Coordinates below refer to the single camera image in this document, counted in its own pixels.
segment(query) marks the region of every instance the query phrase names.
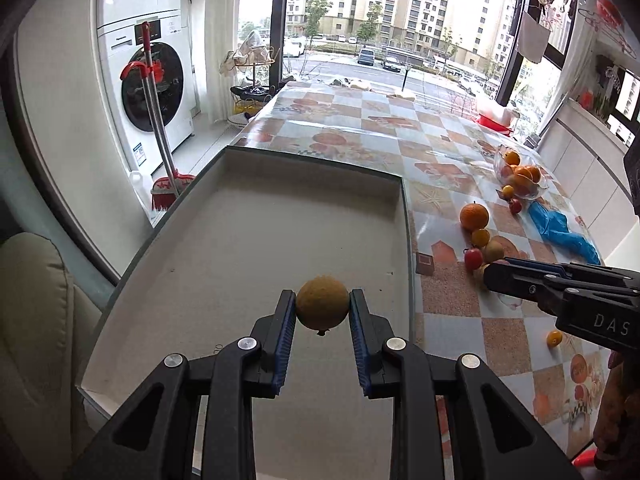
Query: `dryer door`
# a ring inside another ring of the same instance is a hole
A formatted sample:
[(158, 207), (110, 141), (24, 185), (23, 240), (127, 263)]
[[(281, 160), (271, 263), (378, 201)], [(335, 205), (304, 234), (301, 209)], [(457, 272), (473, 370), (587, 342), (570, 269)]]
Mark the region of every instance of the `dryer door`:
[[(184, 89), (182, 63), (178, 53), (166, 43), (152, 43), (151, 56), (154, 62), (160, 63), (163, 70), (162, 79), (159, 80), (156, 77), (156, 89), (158, 90), (162, 122), (164, 126), (167, 126), (178, 111), (182, 99), (182, 90)], [(136, 60), (144, 62), (145, 53), (142, 49), (137, 51), (130, 61)], [(135, 127), (144, 132), (153, 131), (138, 70), (129, 72), (129, 75), (122, 82), (122, 107)]]

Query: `checkered tablecloth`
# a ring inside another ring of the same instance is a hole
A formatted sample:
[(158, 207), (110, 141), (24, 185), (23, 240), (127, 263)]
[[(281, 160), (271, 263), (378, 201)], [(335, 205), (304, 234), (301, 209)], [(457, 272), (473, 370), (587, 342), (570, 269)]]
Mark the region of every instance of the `checkered tablecloth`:
[[(416, 342), (428, 353), (479, 355), (568, 456), (591, 437), (607, 377), (609, 351), (564, 335), (550, 350), (554, 318), (534, 303), (478, 287), (462, 263), (470, 246), (460, 228), (463, 205), (490, 212), (487, 228), (507, 256), (580, 261), (543, 242), (529, 215), (512, 216), (496, 193), (495, 151), (516, 147), (537, 160), (549, 184), (539, 199), (590, 236), (560, 183), (538, 154), (469, 120), (356, 89), (289, 83), (244, 129), (236, 144), (338, 160), (400, 175), (408, 191), (412, 250), (418, 261)], [(450, 459), (446, 425), (445, 456)]]

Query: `curtain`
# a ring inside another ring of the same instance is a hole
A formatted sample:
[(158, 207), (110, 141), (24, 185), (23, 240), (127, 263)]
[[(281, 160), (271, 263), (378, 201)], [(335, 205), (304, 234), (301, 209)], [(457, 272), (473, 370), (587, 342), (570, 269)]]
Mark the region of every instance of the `curtain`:
[(235, 50), (238, 38), (240, 0), (192, 0), (192, 61), (200, 110), (209, 123), (232, 114), (234, 102), (229, 87), (233, 76), (221, 75), (220, 63), (229, 50)]
[[(594, 1), (586, 0), (582, 2), (578, 0), (578, 9), (587, 9), (593, 12), (595, 8)], [(590, 76), (591, 73), (591, 62), (598, 34), (577, 10), (574, 20), (574, 31), (569, 42), (564, 67), (560, 73), (558, 86), (556, 86), (556, 90), (551, 96), (551, 101), (546, 107), (545, 115), (540, 121), (538, 135), (547, 127), (556, 108), (559, 107), (564, 98), (567, 96), (576, 97), (574, 92), (582, 89), (584, 79)]]

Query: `road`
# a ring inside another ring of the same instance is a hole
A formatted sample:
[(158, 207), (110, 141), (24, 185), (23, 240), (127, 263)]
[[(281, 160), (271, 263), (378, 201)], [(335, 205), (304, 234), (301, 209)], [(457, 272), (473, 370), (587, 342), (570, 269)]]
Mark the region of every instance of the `road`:
[[(363, 79), (370, 81), (372, 86), (402, 88), (404, 70), (401, 73), (384, 70), (380, 62), (374, 66), (359, 65), (351, 56), (332, 56), (331, 54), (305, 54), (300, 58), (285, 58), (283, 76), (287, 73), (300, 74), (301, 79), (320, 80), (327, 82), (332, 76), (341, 76), (349, 79)], [(416, 100), (427, 107), (453, 112), (460, 115), (473, 113), (475, 99), (466, 94), (455, 83), (439, 76), (411, 70), (404, 85), (416, 95)]]

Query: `red fruit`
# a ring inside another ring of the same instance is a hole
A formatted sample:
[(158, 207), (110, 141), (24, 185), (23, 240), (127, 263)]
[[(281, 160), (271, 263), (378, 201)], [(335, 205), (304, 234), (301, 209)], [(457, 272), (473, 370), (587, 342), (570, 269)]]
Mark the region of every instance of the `red fruit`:
[(517, 215), (520, 211), (522, 211), (522, 202), (517, 198), (512, 198), (509, 200), (509, 211), (511, 211), (512, 215)]
[(482, 266), (482, 251), (480, 249), (465, 250), (465, 267), (466, 270), (472, 271)]

